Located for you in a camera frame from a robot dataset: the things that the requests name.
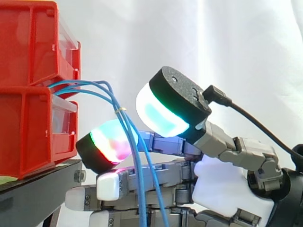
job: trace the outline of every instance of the led light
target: led light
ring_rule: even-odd
[[[136,145],[138,135],[132,133]],[[76,149],[87,169],[103,174],[125,160],[131,153],[131,146],[120,121],[111,120],[85,135],[76,142]]]
[[[138,135],[132,128],[136,144]],[[118,119],[105,122],[90,132],[90,137],[98,150],[113,164],[119,164],[131,153],[127,136]]]
[[[137,96],[136,108],[141,120],[163,137],[179,135],[189,128],[188,123],[167,109],[154,96],[148,83]]]

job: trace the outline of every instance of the black sensor cap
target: black sensor cap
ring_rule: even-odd
[[[95,146],[90,134],[87,134],[76,143],[76,149],[85,167],[91,169],[96,174],[103,174],[116,166],[115,163],[108,161]]]
[[[212,112],[203,96],[198,95],[203,93],[202,88],[171,67],[162,67],[149,85],[166,108],[194,127]]]

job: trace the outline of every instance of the screw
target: screw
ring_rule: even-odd
[[[85,170],[76,170],[74,173],[74,181],[77,183],[83,183],[86,178]]]

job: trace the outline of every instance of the white fabric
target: white fabric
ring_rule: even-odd
[[[290,147],[303,133],[303,2],[301,0],[57,0],[82,43],[82,78],[109,81],[140,129],[140,88],[163,65],[203,88],[214,84]],[[79,102],[80,137],[113,118],[87,95]],[[213,123],[232,136],[272,142],[234,111],[211,105]],[[277,150],[281,166],[293,167]],[[173,157],[153,156],[155,162]],[[123,166],[132,165],[131,159]],[[88,174],[87,184],[95,182]],[[59,227],[88,226],[88,214],[63,209]]]

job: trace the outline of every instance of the red plastic drawer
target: red plastic drawer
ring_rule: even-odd
[[[0,27],[0,86],[46,87],[80,79],[80,43],[55,2],[2,0]]]
[[[0,87],[0,175],[21,179],[75,156],[77,109],[46,87]]]

